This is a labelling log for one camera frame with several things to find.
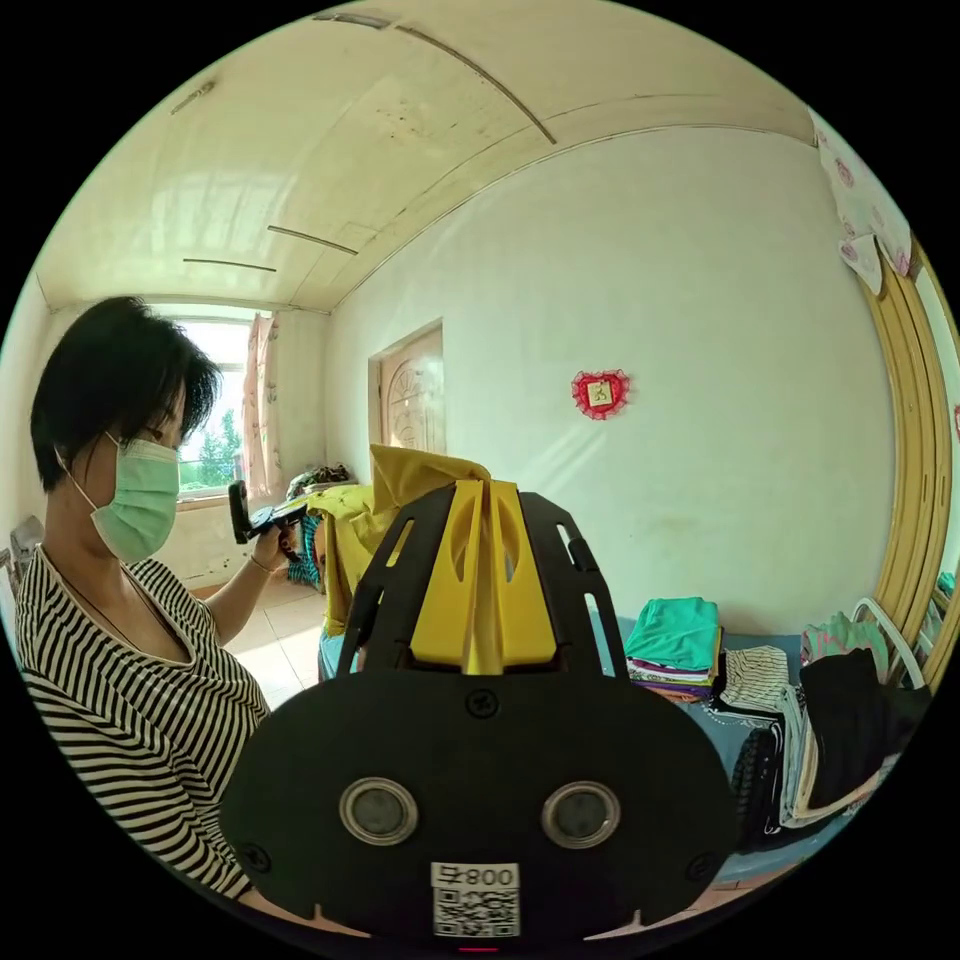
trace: tree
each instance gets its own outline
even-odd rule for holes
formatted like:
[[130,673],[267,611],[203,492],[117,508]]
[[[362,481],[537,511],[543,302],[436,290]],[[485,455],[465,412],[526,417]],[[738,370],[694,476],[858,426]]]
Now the tree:
[[220,420],[220,428],[208,429],[203,433],[203,445],[197,475],[205,487],[225,487],[233,480],[233,464],[237,454],[243,450],[243,438],[237,431],[232,410],[228,410]]
[[220,429],[223,431],[224,459],[232,460],[243,451],[243,438],[237,432],[232,410],[228,410],[223,415],[223,419],[220,421]]
[[200,447],[200,480],[207,487],[222,487],[223,479],[223,441],[213,430],[203,435]]

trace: necklace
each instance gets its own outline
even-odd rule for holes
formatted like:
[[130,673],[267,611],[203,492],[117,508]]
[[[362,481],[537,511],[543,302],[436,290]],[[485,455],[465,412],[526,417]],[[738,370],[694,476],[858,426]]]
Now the necklace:
[[[134,580],[133,577],[131,577],[130,574],[127,573],[126,570],[123,570],[122,567],[121,567],[121,571],[123,572],[123,575],[130,581],[134,590],[136,590],[137,592],[137,596],[140,597],[140,600],[143,602],[144,606],[146,606],[146,608],[150,611],[154,620],[156,620],[157,623],[160,624],[160,626],[163,628],[164,632],[169,635],[170,627],[166,623],[164,623],[163,620],[160,619],[159,615],[157,614],[157,611],[154,610],[153,608],[153,604],[144,596],[143,591],[140,589],[140,584],[138,584],[136,580]],[[57,572],[60,574],[64,582],[67,584],[68,587],[70,587],[71,590],[79,594],[89,604],[90,607],[96,610],[96,612],[99,613],[100,616],[107,621],[107,623],[110,625],[110,629],[113,630],[113,632],[121,640],[123,640],[124,643],[126,643],[130,647],[133,647],[133,649],[136,650],[138,653],[143,653],[140,647],[138,647],[122,630],[120,630],[120,628],[79,587],[75,586],[70,580],[68,580],[61,571],[58,570]]]

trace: black and white striped shirt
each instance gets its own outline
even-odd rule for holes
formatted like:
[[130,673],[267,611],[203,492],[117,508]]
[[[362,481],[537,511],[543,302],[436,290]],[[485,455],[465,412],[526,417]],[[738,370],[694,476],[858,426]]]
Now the black and white striped shirt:
[[148,656],[106,633],[39,548],[17,598],[24,680],[47,730],[114,820],[169,866],[238,897],[251,884],[220,832],[220,800],[267,705],[217,642],[206,604],[156,560],[129,572],[190,662]]

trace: bracelet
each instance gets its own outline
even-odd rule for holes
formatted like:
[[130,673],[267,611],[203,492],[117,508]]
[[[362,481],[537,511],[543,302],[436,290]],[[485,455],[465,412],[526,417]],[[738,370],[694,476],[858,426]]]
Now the bracelet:
[[273,576],[273,571],[269,567],[265,567],[253,554],[250,554],[247,559],[255,566],[259,567],[268,577]]

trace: yellow robot part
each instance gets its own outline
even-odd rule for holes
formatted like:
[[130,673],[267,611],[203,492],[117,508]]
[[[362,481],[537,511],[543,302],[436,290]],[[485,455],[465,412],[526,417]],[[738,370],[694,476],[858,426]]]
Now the yellow robot part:
[[460,480],[410,645],[420,663],[498,675],[556,641],[512,483]]

